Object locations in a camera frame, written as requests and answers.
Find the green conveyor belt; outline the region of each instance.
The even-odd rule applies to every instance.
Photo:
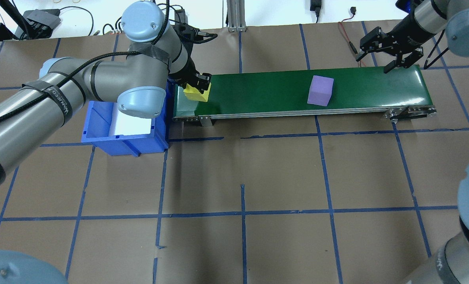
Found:
[[[334,79],[328,106],[307,104],[312,76]],[[178,88],[174,118],[356,113],[400,106],[432,106],[420,68],[383,67],[213,75],[209,101],[185,99]]]

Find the gray robot arm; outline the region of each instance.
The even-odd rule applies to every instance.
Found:
[[[190,84],[201,92],[207,90],[211,75],[201,75],[195,69],[191,48],[184,47],[156,4],[133,3],[124,11],[122,25],[132,41],[126,61],[51,59],[40,71],[40,79],[25,83],[0,104],[0,120],[3,115],[9,116],[0,122],[0,184],[86,101],[117,102],[123,113],[154,118],[161,112],[168,79],[182,86]]]
[[[356,61],[372,52],[386,52],[396,59],[386,65],[384,73],[408,68],[424,55],[422,44],[443,29],[451,52],[468,57],[469,0],[425,0],[387,34],[376,27],[364,36]]]

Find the blue plastic box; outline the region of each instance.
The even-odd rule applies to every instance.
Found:
[[[114,103],[89,102],[85,117],[82,142],[101,148],[110,156],[133,155],[142,153],[161,153],[168,149],[166,142],[166,101],[161,115],[152,120],[151,132],[144,135],[109,136]]]

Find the grid floor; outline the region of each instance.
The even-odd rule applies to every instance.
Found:
[[[356,42],[395,23],[349,22],[346,29]],[[215,41],[193,52],[200,71],[356,66],[336,24],[214,32]],[[0,102],[36,79],[50,57],[127,47],[119,36],[0,43]],[[174,123],[170,149],[139,158],[82,144],[80,113],[0,187],[0,249],[50,262],[72,284],[395,282],[460,230],[469,59],[446,54],[423,75],[437,118]]]

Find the purple cube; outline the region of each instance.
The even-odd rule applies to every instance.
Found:
[[[328,106],[331,99],[333,81],[333,78],[314,75],[310,91],[308,92],[307,103],[323,107]]]

